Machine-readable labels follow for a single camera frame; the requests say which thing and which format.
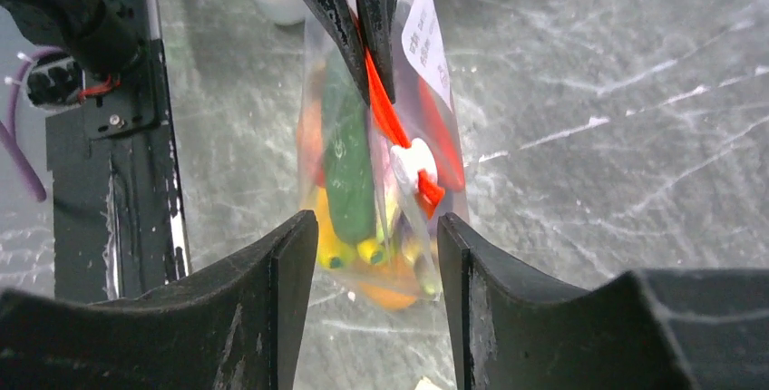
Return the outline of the green cucumber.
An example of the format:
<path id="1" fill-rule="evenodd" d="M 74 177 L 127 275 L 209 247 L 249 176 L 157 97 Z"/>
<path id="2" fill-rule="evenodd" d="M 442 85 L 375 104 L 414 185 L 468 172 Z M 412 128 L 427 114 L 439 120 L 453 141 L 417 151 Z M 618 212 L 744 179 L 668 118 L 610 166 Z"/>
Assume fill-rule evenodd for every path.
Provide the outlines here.
<path id="1" fill-rule="evenodd" d="M 321 132 L 330 219 L 336 235 L 355 245 L 375 235 L 375 185 L 367 106 L 339 52 L 326 59 Z"/>

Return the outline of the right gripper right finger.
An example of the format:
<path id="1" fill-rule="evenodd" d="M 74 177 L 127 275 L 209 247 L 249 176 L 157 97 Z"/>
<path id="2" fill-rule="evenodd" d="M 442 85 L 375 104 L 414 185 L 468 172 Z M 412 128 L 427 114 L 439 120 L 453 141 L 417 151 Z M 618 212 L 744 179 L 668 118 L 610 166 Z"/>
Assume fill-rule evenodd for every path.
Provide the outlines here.
<path id="1" fill-rule="evenodd" d="M 454 214 L 439 259 L 461 389 L 765 389 L 764 268 L 640 268 L 587 290 Z"/>

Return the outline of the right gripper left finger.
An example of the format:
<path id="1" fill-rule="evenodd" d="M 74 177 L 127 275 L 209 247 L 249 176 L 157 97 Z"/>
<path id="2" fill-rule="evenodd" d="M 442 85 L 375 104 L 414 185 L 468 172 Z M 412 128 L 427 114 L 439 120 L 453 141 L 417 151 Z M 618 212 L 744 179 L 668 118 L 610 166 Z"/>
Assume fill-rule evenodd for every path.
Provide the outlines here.
<path id="1" fill-rule="evenodd" d="M 91 305 L 1 293 L 4 389 L 290 389 L 318 224 L 262 239 L 141 297 Z"/>

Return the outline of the yellow banana bunch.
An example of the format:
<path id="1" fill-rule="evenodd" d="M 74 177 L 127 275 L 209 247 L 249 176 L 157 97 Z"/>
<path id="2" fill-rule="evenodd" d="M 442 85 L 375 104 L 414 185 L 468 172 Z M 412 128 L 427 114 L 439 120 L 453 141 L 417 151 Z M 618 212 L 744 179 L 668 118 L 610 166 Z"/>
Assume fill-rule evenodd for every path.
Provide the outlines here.
<path id="1" fill-rule="evenodd" d="M 363 270 L 383 267 L 391 260 L 391 252 L 382 239 L 374 235 L 354 245 L 341 240 L 330 219 L 326 190 L 315 188 L 305 199 L 305 209 L 315 212 L 318 222 L 317 263 L 334 271 Z"/>

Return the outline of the clear zip bag orange zipper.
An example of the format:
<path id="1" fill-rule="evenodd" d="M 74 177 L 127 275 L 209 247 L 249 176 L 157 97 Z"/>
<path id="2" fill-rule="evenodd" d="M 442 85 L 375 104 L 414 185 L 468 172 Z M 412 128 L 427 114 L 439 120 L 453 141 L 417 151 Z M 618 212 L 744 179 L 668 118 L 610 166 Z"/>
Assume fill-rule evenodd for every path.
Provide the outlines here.
<path id="1" fill-rule="evenodd" d="M 303 208 L 315 188 L 326 190 L 321 99 L 326 59 L 333 52 L 340 53 L 308 7 L 304 34 L 304 81 L 296 136 Z M 391 44 L 395 102 L 366 104 L 375 185 L 375 235 L 390 250 L 391 258 L 400 254 L 408 261 L 421 288 L 418 300 L 433 299 L 442 292 L 437 221 L 445 213 L 463 214 L 467 209 L 466 185 L 464 191 L 453 191 L 439 182 L 416 80 L 421 76 L 432 89 L 435 101 L 443 101 L 439 106 L 441 114 L 462 156 L 434 0 L 397 0 Z M 365 269 L 323 269 L 355 290 L 356 281 L 365 275 Z"/>

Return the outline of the orange carrot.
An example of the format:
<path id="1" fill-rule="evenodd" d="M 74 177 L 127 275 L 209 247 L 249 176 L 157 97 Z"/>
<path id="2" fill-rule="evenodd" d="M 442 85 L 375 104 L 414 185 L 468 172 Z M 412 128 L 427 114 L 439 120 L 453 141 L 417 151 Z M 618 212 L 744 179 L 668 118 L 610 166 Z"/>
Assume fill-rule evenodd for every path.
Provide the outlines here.
<path id="1" fill-rule="evenodd" d="M 439 106 L 443 104 L 443 101 L 441 99 L 438 99 L 438 102 L 435 101 L 432 89 L 421 76 L 417 76 L 416 80 L 423 109 L 423 118 L 430 139 L 428 145 L 435 158 L 439 182 L 450 190 L 464 191 L 465 179 L 462 156 L 441 114 Z"/>

